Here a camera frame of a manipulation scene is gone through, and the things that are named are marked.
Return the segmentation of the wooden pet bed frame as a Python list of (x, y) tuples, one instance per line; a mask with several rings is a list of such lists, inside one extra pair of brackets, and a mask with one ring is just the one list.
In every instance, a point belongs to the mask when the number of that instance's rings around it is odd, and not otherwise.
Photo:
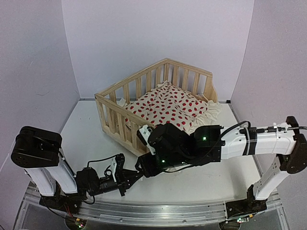
[(136, 156), (147, 152), (136, 132), (148, 122), (119, 105), (117, 94), (129, 104), (164, 81), (170, 81), (204, 101), (218, 101), (210, 71), (169, 58), (145, 67), (94, 95), (102, 130)]

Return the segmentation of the strawberry print ruffled mattress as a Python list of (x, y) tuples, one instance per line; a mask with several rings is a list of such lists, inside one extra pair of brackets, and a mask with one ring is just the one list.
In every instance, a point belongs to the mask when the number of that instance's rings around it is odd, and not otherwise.
[(223, 109), (219, 103), (200, 100), (169, 81), (134, 102), (121, 99), (119, 105), (154, 126), (171, 123), (188, 134), (200, 126), (215, 124)]

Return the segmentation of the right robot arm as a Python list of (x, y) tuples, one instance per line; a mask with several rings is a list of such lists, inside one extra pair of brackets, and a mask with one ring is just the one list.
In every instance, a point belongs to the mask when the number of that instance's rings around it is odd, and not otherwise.
[(279, 125), (252, 127), (243, 121), (228, 128), (200, 126), (190, 134), (171, 123), (143, 126), (137, 136), (149, 152), (137, 158), (135, 168), (149, 178), (234, 157), (273, 154), (270, 168), (242, 200), (242, 209), (252, 212), (286, 177), (306, 168), (307, 140), (301, 130), (293, 116)]

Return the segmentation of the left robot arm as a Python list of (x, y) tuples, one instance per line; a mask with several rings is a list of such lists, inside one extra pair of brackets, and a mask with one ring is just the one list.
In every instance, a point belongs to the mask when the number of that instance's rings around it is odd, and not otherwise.
[(108, 158), (111, 163), (103, 177), (90, 166), (74, 172), (64, 157), (61, 144), (59, 133), (24, 126), (16, 136), (11, 153), (12, 162), (27, 172), (53, 209), (60, 209), (65, 203), (63, 196), (56, 192), (57, 188), (81, 199), (114, 190), (124, 196), (143, 176), (139, 171), (124, 169), (122, 153)]

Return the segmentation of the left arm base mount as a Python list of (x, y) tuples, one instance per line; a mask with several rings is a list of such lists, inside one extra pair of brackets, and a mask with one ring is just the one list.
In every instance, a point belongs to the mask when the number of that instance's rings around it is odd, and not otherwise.
[(82, 201), (75, 197), (63, 195), (61, 190), (57, 190), (53, 196), (41, 195), (39, 204), (50, 209), (66, 211), (70, 214), (78, 214)]

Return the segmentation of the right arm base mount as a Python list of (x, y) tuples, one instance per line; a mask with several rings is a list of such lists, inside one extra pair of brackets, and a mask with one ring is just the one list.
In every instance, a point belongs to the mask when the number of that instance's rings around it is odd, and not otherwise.
[(253, 184), (248, 188), (247, 198), (226, 202), (226, 220), (245, 218), (267, 209), (267, 199), (257, 200), (253, 188)]

